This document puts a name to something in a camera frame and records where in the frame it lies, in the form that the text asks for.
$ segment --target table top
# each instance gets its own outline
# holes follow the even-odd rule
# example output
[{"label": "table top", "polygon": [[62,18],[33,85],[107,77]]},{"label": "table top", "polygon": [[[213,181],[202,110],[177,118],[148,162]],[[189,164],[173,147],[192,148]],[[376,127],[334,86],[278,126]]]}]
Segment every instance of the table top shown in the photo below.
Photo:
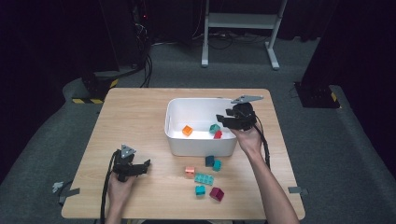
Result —
[{"label": "table top", "polygon": [[[151,165],[148,173],[140,175],[134,182],[122,217],[265,219],[256,179],[239,144],[236,144],[232,156],[219,158],[221,170],[215,172],[205,167],[205,158],[174,156],[164,132],[166,109],[172,99],[236,99],[244,94],[264,97],[251,104],[263,125],[271,155],[271,169],[298,218],[303,219],[305,211],[300,195],[288,191],[288,187],[297,185],[268,90],[155,88],[115,88],[109,91],[71,187],[80,188],[80,194],[66,199],[63,217],[99,218],[102,190],[111,156],[121,144],[125,144],[137,150],[134,164],[151,159]],[[196,173],[214,176],[213,186],[205,186],[204,197],[195,195],[195,186],[201,184],[186,177],[186,166],[194,166]],[[221,202],[209,196],[212,187],[224,191]]]}]

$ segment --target toy block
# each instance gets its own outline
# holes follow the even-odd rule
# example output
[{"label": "toy block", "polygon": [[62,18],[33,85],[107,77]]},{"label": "toy block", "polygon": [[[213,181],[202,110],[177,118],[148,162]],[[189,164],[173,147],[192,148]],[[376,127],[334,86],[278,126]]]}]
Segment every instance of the toy block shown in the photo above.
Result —
[{"label": "toy block", "polygon": [[186,176],[188,178],[193,178],[195,175],[195,168],[193,166],[186,166]]},{"label": "toy block", "polygon": [[220,188],[213,188],[212,191],[210,191],[210,197],[221,202],[224,197],[224,192]]},{"label": "toy block", "polygon": [[215,132],[217,132],[218,130],[220,130],[220,126],[219,126],[218,124],[212,124],[212,125],[210,125],[210,128],[209,128],[209,132],[210,132],[210,133],[215,133]]},{"label": "toy block", "polygon": [[195,195],[196,195],[196,196],[203,196],[203,195],[205,195],[205,186],[204,186],[204,185],[196,186],[196,187],[195,187]]},{"label": "toy block", "polygon": [[213,176],[212,175],[204,175],[197,173],[194,178],[195,182],[203,183],[207,185],[213,185]]},{"label": "toy block", "polygon": [[220,130],[218,130],[216,133],[215,133],[215,136],[213,137],[213,138],[221,138],[221,136],[222,136],[222,132],[220,131]]},{"label": "toy block", "polygon": [[214,163],[215,163],[215,157],[214,156],[205,157],[205,166],[206,167],[213,167]]},{"label": "toy block", "polygon": [[221,161],[215,161],[213,164],[213,170],[214,171],[219,171],[221,169]]},{"label": "toy block", "polygon": [[192,127],[190,127],[189,125],[186,125],[186,126],[183,128],[182,132],[183,132],[184,134],[186,134],[187,136],[190,136],[190,134],[192,133]]}]

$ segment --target white metal frame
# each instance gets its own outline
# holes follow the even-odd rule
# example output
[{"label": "white metal frame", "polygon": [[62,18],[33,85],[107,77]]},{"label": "white metal frame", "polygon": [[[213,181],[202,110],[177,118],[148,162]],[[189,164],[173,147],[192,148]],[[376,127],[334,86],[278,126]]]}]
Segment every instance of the white metal frame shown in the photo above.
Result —
[{"label": "white metal frame", "polygon": [[274,70],[279,69],[279,63],[274,52],[274,43],[276,35],[282,22],[283,12],[288,0],[282,0],[280,9],[276,15],[262,14],[236,14],[236,13],[210,13],[209,0],[206,0],[205,6],[205,30],[204,44],[202,49],[202,67],[209,65],[209,49],[208,49],[208,30],[209,27],[225,27],[225,28],[248,28],[248,29],[268,29],[273,30],[269,42],[265,42],[265,49],[271,61]]}]

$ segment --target gray floor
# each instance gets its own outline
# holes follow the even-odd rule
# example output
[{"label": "gray floor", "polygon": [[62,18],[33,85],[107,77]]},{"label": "gray floor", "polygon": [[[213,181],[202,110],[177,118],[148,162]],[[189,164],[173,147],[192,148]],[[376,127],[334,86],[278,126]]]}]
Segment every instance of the gray floor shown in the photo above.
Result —
[{"label": "gray floor", "polygon": [[[262,42],[209,49],[207,68],[200,66],[199,47],[153,46],[150,87],[268,89],[297,183],[309,191],[303,197],[302,223],[396,223],[395,179],[375,153],[341,88],[332,86],[340,109],[303,108],[293,88],[317,43],[277,40],[279,71],[271,69]],[[143,77],[143,71],[122,77],[118,88],[139,87]],[[62,218],[62,207],[51,192],[53,183],[74,178],[102,108],[73,104],[70,99],[78,94],[78,86],[79,79],[64,87],[66,103],[36,132],[1,185],[1,224],[93,223]]]}]

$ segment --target human hand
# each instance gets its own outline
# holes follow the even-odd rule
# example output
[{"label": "human hand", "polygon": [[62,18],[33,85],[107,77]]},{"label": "human hand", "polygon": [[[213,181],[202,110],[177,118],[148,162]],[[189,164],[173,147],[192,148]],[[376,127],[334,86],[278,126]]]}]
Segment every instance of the human hand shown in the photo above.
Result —
[{"label": "human hand", "polygon": [[262,156],[262,139],[259,132],[253,127],[247,131],[230,129],[238,139],[239,146],[247,154],[247,156]]},{"label": "human hand", "polygon": [[117,174],[111,173],[107,189],[111,207],[116,207],[117,209],[123,208],[129,199],[132,184],[135,179],[136,176],[129,176],[125,182],[120,182],[117,179]]}]

